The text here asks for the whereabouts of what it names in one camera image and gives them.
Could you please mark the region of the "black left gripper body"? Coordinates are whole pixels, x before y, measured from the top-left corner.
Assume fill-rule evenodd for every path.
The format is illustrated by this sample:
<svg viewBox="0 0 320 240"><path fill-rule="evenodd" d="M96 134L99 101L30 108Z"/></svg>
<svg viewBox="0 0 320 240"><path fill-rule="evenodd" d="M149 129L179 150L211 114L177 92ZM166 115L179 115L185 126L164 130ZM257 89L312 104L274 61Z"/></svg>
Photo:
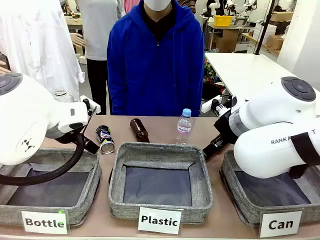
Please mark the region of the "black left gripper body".
<svg viewBox="0 0 320 240"><path fill-rule="evenodd" d="M77 146L82 147L87 152L95 155L100 147L95 144L91 139L86 137L81 131L73 130L68 133L69 141Z"/></svg>

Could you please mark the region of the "flat cardboard box on shelf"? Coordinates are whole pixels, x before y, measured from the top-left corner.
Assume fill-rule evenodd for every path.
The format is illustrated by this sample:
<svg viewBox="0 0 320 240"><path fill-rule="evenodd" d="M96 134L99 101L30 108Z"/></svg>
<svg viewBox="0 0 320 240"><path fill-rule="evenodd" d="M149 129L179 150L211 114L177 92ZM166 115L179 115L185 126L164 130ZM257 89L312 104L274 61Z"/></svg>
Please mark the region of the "flat cardboard box on shelf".
<svg viewBox="0 0 320 240"><path fill-rule="evenodd" d="M292 20L293 15L293 11L272 12L270 20L273 22L287 22Z"/></svg>

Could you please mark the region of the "clear glass bottle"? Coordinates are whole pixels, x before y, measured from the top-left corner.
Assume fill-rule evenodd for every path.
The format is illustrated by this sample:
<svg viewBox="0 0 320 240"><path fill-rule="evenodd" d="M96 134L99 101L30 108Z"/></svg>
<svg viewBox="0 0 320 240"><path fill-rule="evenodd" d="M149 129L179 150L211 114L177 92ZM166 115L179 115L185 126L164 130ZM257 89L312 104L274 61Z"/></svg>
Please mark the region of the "clear glass bottle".
<svg viewBox="0 0 320 240"><path fill-rule="evenodd" d="M54 90L53 97L58 102L73 103L75 99L72 95L68 94L63 87L58 87Z"/></svg>

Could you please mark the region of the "white power strip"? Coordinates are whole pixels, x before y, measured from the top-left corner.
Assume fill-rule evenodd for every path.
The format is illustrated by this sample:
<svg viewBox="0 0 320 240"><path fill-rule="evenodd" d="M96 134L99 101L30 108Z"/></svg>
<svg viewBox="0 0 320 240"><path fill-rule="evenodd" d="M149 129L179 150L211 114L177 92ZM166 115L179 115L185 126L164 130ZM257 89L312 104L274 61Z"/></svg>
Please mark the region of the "white power strip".
<svg viewBox="0 0 320 240"><path fill-rule="evenodd" d="M216 97L206 101L205 103L203 103L201 105L201 112L202 113L207 113L210 110L215 110L217 106L219 106L222 102L222 96L221 95L217 95Z"/></svg>

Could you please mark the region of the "large cardboard box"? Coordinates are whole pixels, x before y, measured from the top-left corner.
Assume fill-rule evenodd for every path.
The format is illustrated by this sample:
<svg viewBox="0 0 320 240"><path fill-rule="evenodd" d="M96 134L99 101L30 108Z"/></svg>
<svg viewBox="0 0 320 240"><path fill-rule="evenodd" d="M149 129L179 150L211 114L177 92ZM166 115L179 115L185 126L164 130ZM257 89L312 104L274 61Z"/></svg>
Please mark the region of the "large cardboard box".
<svg viewBox="0 0 320 240"><path fill-rule="evenodd" d="M238 29L224 29L222 37L216 38L216 48L220 53L232 53L235 51L239 37Z"/></svg>

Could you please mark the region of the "white label reading Bottle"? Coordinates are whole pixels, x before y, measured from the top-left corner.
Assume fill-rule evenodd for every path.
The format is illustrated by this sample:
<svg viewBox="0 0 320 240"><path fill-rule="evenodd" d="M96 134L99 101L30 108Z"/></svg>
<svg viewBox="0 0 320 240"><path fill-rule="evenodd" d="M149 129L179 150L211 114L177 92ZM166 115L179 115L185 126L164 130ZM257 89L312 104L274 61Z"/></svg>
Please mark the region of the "white label reading Bottle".
<svg viewBox="0 0 320 240"><path fill-rule="evenodd" d="M67 235L70 230L66 210L58 212L21 211L24 230L28 233Z"/></svg>

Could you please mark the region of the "clear plastic water bottle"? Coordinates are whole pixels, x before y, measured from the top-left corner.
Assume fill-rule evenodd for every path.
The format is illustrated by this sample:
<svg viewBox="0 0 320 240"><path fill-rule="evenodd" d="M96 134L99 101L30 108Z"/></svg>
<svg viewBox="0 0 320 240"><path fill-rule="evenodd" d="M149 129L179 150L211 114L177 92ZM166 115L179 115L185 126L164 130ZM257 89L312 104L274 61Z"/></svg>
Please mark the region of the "clear plastic water bottle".
<svg viewBox="0 0 320 240"><path fill-rule="evenodd" d="M182 115L177 122L177 144L185 146L189 139L189 135L192 129L192 111L189 108L185 108L182 111Z"/></svg>

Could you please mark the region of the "person in blue hoodie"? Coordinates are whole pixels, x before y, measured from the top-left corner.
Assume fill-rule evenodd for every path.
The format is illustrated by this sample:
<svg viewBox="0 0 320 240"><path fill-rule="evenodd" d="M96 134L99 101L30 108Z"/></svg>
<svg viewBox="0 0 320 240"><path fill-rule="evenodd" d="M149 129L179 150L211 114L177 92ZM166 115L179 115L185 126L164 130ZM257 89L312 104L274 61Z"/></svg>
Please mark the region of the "person in blue hoodie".
<svg viewBox="0 0 320 240"><path fill-rule="evenodd" d="M107 45L111 112L119 116L200 114L204 33L193 12L171 0L153 11L140 0L112 27Z"/></svg>

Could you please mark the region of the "white background table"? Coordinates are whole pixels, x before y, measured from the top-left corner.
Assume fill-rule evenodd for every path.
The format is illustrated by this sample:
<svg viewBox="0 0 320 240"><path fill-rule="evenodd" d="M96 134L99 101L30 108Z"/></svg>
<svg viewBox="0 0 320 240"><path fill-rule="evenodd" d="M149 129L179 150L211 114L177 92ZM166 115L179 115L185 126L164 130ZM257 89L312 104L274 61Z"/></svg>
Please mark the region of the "white background table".
<svg viewBox="0 0 320 240"><path fill-rule="evenodd" d="M207 52L205 57L228 92L246 100L282 77L295 77L263 54Z"/></svg>

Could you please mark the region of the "black vertical pole stand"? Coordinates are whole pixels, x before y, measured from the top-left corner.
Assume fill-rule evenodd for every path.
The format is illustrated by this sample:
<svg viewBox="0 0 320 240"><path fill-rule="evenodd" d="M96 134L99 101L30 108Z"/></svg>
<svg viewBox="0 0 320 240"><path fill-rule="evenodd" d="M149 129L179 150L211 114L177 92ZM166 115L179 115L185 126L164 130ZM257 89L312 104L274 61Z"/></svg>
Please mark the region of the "black vertical pole stand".
<svg viewBox="0 0 320 240"><path fill-rule="evenodd" d="M254 54L256 56L258 56L260 54L260 50L261 50L261 47L262 47L262 44L263 44L263 41L264 41L264 37L266 35L267 29L268 29L268 25L269 25L270 19L272 17L272 12L273 12L273 9L274 9L274 6L275 6L275 2L276 2L276 0L270 0L269 10L268 10L268 13L267 13L266 18L265 18L265 22L264 22L264 25L263 25L262 32L260 34L260 40L258 42L257 47L255 48Z"/></svg>

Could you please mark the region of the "yellow plastic bin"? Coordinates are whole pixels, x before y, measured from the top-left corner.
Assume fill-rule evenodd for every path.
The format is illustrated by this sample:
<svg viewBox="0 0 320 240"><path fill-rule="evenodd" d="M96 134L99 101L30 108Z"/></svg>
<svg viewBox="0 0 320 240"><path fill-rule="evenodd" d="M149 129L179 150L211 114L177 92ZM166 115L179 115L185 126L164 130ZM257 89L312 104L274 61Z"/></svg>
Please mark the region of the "yellow plastic bin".
<svg viewBox="0 0 320 240"><path fill-rule="evenodd" d="M214 26L219 28L229 27L233 17L231 15L215 15Z"/></svg>

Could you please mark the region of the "grey fabric basket plastic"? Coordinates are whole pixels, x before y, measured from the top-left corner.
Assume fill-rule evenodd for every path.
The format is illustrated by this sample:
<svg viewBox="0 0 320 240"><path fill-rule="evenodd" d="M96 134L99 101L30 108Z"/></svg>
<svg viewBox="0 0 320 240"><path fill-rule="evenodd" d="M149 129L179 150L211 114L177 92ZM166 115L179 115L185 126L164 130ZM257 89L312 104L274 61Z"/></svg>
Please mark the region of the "grey fabric basket plastic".
<svg viewBox="0 0 320 240"><path fill-rule="evenodd" d="M202 224L213 190L202 151L195 146L125 142L109 177L114 218L137 220L141 208L181 212L181 223Z"/></svg>

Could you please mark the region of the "grey fabric basket can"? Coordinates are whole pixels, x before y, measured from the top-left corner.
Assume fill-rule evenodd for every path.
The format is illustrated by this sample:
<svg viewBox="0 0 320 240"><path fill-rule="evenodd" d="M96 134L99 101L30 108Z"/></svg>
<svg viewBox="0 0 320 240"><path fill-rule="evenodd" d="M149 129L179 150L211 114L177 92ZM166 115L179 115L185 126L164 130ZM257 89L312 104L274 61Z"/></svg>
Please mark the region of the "grey fabric basket can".
<svg viewBox="0 0 320 240"><path fill-rule="evenodd" d="M320 166L307 167L297 179L289 172L257 178L242 171L229 150L219 173L241 221L248 226L259 226L263 214L298 210L303 224L320 222Z"/></svg>

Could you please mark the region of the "crushed black pepsi can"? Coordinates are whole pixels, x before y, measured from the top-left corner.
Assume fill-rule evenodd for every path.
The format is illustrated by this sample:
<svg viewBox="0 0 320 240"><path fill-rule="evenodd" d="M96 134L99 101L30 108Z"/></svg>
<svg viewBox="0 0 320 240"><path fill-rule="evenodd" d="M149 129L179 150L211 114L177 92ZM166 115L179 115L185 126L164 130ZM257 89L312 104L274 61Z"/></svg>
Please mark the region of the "crushed black pepsi can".
<svg viewBox="0 0 320 240"><path fill-rule="evenodd" d="M115 143L111 136L110 128L106 125L100 125L95 131L96 138L100 144L100 151L103 154L111 154L115 150Z"/></svg>

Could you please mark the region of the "brown glass bottle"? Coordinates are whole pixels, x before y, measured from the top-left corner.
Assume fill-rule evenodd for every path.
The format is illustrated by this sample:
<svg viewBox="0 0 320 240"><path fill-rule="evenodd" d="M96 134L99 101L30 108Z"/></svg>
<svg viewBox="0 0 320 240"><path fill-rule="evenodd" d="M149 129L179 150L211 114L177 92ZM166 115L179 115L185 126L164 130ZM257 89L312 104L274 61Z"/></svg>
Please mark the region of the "brown glass bottle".
<svg viewBox="0 0 320 240"><path fill-rule="evenodd" d="M139 118L130 121L130 127L138 142L149 143L149 134Z"/></svg>

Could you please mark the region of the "white label reading Can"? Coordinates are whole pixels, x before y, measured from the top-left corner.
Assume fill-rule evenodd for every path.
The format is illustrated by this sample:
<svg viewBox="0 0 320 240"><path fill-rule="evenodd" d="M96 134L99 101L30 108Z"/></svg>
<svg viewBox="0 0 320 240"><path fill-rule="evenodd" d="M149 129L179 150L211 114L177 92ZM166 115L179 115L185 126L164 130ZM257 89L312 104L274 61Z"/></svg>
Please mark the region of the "white label reading Can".
<svg viewBox="0 0 320 240"><path fill-rule="evenodd" d="M259 237L295 235L299 230L302 215L302 210L263 213L261 215Z"/></svg>

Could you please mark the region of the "white face mask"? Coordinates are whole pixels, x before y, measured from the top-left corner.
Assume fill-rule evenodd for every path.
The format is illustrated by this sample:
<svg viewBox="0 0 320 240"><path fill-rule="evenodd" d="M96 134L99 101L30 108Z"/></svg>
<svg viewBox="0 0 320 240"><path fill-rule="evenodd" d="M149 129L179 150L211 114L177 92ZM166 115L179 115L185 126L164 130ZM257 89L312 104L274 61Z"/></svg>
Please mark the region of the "white face mask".
<svg viewBox="0 0 320 240"><path fill-rule="evenodd" d="M147 7L153 11L160 12L166 9L171 0L143 0Z"/></svg>

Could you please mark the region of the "grey fabric basket bottle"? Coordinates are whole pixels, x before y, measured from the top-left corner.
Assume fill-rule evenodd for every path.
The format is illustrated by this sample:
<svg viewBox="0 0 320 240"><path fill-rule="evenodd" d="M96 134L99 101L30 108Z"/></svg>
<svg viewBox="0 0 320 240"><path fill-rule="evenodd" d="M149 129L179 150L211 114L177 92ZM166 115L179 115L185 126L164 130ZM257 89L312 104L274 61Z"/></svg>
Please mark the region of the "grey fabric basket bottle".
<svg viewBox="0 0 320 240"><path fill-rule="evenodd" d="M73 153L66 148L43 148L21 164L0 165L0 174L38 177L62 166ZM0 225L23 225L22 211L65 211L69 225L79 226L88 215L101 175L99 156L85 151L71 170L51 181L30 186L0 184Z"/></svg>

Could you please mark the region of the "white label reading Plastic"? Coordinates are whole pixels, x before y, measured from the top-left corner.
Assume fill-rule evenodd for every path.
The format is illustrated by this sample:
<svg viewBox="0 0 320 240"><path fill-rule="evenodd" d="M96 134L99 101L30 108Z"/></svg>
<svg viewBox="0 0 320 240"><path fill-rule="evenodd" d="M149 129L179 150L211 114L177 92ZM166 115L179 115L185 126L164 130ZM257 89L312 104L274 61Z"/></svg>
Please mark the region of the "white label reading Plastic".
<svg viewBox="0 0 320 240"><path fill-rule="evenodd" d="M182 212L141 207L139 209L138 230L161 234L178 235Z"/></svg>

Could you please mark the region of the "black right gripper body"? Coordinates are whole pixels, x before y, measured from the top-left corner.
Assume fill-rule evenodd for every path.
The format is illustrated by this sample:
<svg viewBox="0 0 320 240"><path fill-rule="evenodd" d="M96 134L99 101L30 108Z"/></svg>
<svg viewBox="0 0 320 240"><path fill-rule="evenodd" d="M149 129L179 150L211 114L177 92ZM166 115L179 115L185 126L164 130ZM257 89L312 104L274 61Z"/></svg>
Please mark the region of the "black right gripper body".
<svg viewBox="0 0 320 240"><path fill-rule="evenodd" d="M229 124L230 115L231 110L228 110L226 113L221 115L213 125L218 130L220 139L224 143L234 145L238 139L238 136L236 136L231 130Z"/></svg>

